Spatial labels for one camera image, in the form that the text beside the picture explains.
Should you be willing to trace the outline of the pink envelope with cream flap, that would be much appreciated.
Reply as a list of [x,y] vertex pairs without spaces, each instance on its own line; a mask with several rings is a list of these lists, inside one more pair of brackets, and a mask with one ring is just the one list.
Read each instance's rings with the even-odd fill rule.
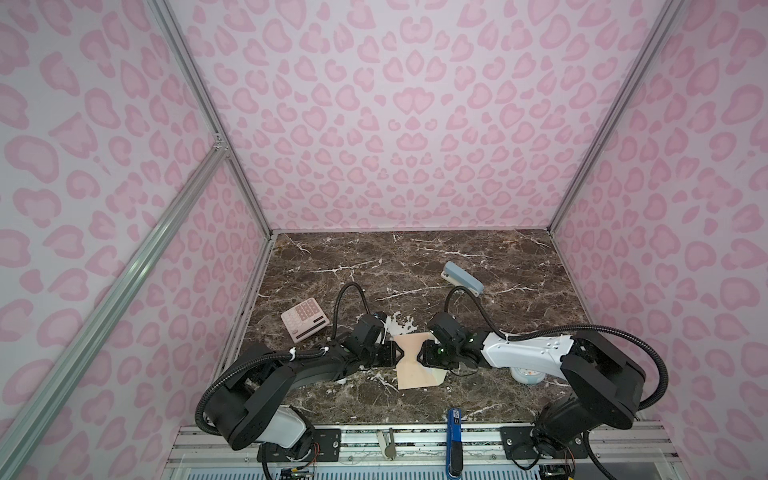
[[441,385],[447,371],[423,366],[417,359],[421,347],[427,340],[434,340],[431,333],[412,333],[394,336],[393,340],[403,351],[403,357],[396,365],[399,390],[428,388]]

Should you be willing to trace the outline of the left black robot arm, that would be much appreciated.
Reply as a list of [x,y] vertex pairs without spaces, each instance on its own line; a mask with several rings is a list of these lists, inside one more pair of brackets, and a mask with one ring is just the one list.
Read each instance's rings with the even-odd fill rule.
[[288,393],[307,385],[344,379],[360,370],[394,367],[403,349],[387,340],[382,321],[363,315],[355,327],[315,349],[275,351],[249,348],[202,394],[194,413],[197,427],[222,437],[234,451],[272,444],[304,458],[315,427],[298,409],[284,404]]

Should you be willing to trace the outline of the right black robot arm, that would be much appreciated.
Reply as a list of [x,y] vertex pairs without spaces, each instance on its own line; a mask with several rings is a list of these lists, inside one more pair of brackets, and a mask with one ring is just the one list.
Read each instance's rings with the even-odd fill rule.
[[434,338],[417,359],[425,367],[523,369],[565,380],[571,393],[537,414],[524,444],[553,457],[582,433],[607,425],[628,430],[640,409],[646,374],[600,333],[544,334],[513,340],[489,330],[470,330],[447,313],[429,324]]

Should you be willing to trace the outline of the blue grey stapler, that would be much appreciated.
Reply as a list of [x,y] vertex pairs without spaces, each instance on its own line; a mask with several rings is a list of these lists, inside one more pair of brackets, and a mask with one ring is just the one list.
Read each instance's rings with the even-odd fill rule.
[[485,287],[483,283],[452,261],[445,263],[441,277],[454,286],[465,287],[475,296],[480,296],[484,293]]

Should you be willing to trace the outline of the beige hanging tag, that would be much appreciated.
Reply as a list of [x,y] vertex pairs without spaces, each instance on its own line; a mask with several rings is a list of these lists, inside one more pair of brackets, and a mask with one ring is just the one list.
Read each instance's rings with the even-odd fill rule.
[[387,428],[376,432],[377,442],[382,455],[388,461],[394,461],[397,457],[394,430]]

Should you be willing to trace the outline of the blue black clip tool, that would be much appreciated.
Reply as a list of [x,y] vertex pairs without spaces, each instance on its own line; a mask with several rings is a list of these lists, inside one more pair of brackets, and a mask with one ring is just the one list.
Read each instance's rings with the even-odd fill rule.
[[451,408],[446,415],[446,474],[449,479],[460,479],[464,468],[461,410]]

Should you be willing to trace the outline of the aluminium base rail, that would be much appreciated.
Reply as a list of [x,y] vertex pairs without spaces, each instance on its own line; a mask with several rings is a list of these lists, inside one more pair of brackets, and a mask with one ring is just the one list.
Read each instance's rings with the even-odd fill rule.
[[[392,428],[397,457],[384,458],[376,432]],[[329,433],[318,458],[297,473],[299,479],[444,479],[446,424],[322,425]],[[463,423],[464,479],[559,479],[570,468],[576,479],[599,479],[601,472],[576,442],[558,458],[512,461],[511,425]],[[595,457],[618,479],[684,479],[681,458],[658,422],[640,421],[630,430],[601,427],[590,435]],[[164,479],[262,479],[257,447],[232,451],[226,443],[193,427],[179,433],[166,463]]]

